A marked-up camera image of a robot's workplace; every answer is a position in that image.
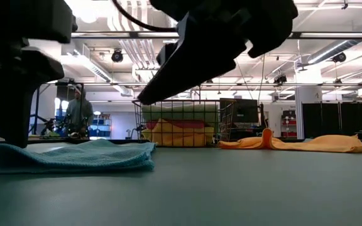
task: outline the metal wire cage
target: metal wire cage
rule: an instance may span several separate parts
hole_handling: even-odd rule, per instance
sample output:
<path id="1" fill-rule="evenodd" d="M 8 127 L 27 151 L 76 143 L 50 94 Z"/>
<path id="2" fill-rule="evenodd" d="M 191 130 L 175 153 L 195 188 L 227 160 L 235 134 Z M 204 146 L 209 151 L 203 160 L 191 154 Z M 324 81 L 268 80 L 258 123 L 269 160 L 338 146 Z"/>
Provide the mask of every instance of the metal wire cage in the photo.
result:
<path id="1" fill-rule="evenodd" d="M 234 102 L 163 100 L 143 105 L 133 101 L 138 139 L 171 147 L 213 147 L 229 141 Z"/>

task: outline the computer screen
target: computer screen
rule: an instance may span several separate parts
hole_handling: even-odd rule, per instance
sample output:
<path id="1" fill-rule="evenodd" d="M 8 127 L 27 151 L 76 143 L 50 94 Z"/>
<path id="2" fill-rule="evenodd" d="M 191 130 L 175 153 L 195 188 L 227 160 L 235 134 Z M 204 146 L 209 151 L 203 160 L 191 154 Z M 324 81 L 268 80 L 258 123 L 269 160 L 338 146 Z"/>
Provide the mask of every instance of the computer screen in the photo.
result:
<path id="1" fill-rule="evenodd" d="M 235 101 L 233 104 L 233 123 L 258 122 L 257 100 L 220 98 L 220 108 L 225 108 L 232 101 Z"/>

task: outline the gray table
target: gray table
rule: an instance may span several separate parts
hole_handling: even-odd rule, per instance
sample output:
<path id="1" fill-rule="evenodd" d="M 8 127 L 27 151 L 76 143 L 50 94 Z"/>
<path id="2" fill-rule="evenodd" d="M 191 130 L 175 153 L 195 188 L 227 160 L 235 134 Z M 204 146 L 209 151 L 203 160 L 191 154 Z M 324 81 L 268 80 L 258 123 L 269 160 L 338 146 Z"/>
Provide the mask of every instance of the gray table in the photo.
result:
<path id="1" fill-rule="evenodd" d="M 154 172 L 0 176 L 0 225 L 359 225 L 362 154 L 167 149 Z"/>

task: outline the blue cloth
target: blue cloth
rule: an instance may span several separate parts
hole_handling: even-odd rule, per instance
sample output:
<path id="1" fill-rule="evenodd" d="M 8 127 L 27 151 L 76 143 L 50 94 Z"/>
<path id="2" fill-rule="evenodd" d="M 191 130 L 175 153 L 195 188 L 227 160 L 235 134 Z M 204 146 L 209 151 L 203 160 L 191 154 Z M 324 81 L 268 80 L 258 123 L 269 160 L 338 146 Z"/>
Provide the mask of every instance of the blue cloth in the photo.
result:
<path id="1" fill-rule="evenodd" d="M 0 174 L 152 170 L 151 152 L 154 149 L 154 143 L 118 145 L 104 139 L 45 153 L 0 144 Z"/>

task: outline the yellow fabric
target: yellow fabric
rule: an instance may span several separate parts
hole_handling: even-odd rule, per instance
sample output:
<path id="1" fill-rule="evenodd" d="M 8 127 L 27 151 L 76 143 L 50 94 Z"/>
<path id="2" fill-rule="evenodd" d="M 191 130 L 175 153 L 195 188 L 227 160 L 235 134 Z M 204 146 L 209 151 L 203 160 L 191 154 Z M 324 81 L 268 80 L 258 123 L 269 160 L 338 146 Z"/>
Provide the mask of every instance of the yellow fabric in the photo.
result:
<path id="1" fill-rule="evenodd" d="M 270 129 L 262 137 L 247 137 L 237 142 L 219 142 L 223 149 L 272 149 L 286 151 L 320 151 L 332 153 L 362 153 L 362 142 L 357 136 L 325 135 L 306 143 L 284 143 L 274 138 Z"/>
<path id="2" fill-rule="evenodd" d="M 212 142 L 213 133 L 213 127 L 181 128 L 164 119 L 159 119 L 152 130 L 142 131 L 142 135 L 149 141 L 160 146 L 173 147 L 203 147 Z"/>

